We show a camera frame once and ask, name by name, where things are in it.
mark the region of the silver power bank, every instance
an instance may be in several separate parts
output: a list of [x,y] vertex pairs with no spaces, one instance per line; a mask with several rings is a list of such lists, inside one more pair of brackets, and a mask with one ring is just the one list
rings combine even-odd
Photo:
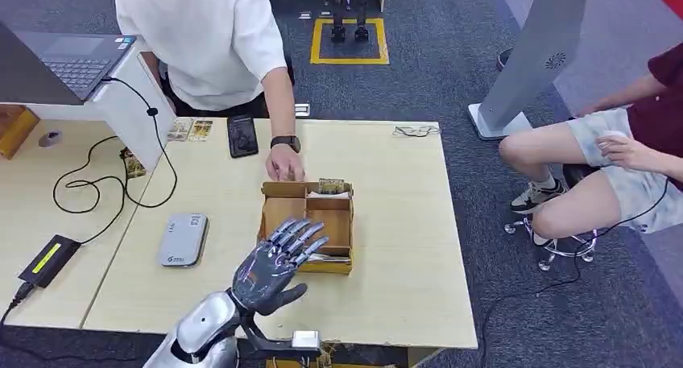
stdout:
[[175,213],[166,224],[157,261],[165,267],[192,267],[199,261],[209,219],[203,213]]

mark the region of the robotic finger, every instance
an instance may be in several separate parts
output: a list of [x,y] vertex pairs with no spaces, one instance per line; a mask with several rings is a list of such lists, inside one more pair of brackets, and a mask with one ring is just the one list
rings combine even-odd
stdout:
[[269,242],[277,241],[278,238],[280,236],[282,236],[284,234],[284,232],[294,223],[296,223],[296,219],[291,218],[291,217],[289,219],[287,219],[286,221],[283,221],[282,224],[279,225],[279,227],[277,229],[275,229],[275,231],[273,231],[271,236],[268,237],[268,241]]
[[285,233],[277,240],[275,245],[278,246],[279,248],[285,247],[285,245],[287,245],[287,242],[289,242],[292,238],[294,238],[296,233],[298,233],[299,230],[301,230],[305,226],[307,226],[310,222],[311,222],[311,220],[306,218],[306,219],[302,219],[302,220],[298,221],[297,223],[291,225],[285,231]]
[[301,266],[302,264],[304,264],[304,262],[306,262],[308,257],[311,256],[311,254],[315,253],[318,249],[320,249],[324,244],[327,243],[328,240],[329,237],[322,237],[318,239],[311,246],[309,246],[308,249],[304,250],[291,262],[294,263],[295,267]]
[[298,249],[300,246],[302,246],[306,241],[308,241],[315,233],[320,231],[323,227],[325,227],[325,223],[316,223],[315,225],[310,226],[303,234],[299,236],[298,239],[296,239],[288,248],[287,252],[289,254],[294,254],[296,249]]

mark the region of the cardboard box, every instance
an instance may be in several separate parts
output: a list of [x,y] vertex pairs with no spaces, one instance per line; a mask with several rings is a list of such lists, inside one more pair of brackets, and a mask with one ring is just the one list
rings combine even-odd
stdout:
[[351,184],[344,183],[348,199],[332,197],[310,197],[319,192],[318,183],[266,182],[261,188],[265,201],[261,215],[259,240],[272,233],[284,220],[294,217],[308,217],[312,222],[322,221],[325,228],[309,240],[309,244],[320,237],[329,241],[317,252],[334,257],[346,257],[348,263],[327,263],[308,261],[299,269],[303,272],[335,273],[348,275],[353,268],[353,222],[354,202]]
[[0,105],[0,155],[11,159],[38,121],[25,106]]

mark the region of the power adapter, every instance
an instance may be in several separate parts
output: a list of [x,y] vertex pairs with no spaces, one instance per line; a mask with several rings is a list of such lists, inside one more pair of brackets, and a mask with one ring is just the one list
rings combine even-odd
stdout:
[[79,247],[79,242],[55,235],[22,271],[19,279],[43,289],[48,287]]

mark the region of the light wooden tabletop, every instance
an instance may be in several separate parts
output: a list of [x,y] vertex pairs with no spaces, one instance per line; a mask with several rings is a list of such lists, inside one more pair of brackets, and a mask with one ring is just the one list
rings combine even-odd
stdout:
[[[61,142],[50,148],[38,145],[52,130],[62,133]],[[121,186],[115,180],[98,184],[101,200],[91,213],[73,215],[52,202],[56,180],[87,160],[88,149],[113,135],[104,122],[42,121],[11,161],[0,159],[0,303],[9,304],[21,281],[19,273],[55,235],[82,242],[104,228],[121,205]],[[95,180],[125,172],[118,155],[123,144],[117,139],[93,152],[92,163],[66,179]],[[140,198],[150,176],[130,181],[130,194]],[[95,201],[91,188],[67,190],[57,199],[68,209],[87,209]],[[47,289],[36,289],[7,318],[7,324],[79,328],[114,256],[134,212],[126,203],[119,219],[99,238],[82,246]]]
[[[327,341],[476,348],[441,138],[394,136],[396,125],[425,123],[298,122],[307,178],[354,186],[354,269],[299,273],[293,282],[308,283],[308,293],[257,318],[269,337],[317,329]],[[221,119],[205,143],[168,144],[176,195],[161,208],[138,209],[84,328],[166,333],[209,292],[230,286],[261,217],[268,120],[256,129],[261,153],[241,159],[230,158]],[[160,164],[143,200],[163,198],[171,176]],[[168,217],[181,212],[209,217],[203,258],[194,268],[164,268],[159,241]]]

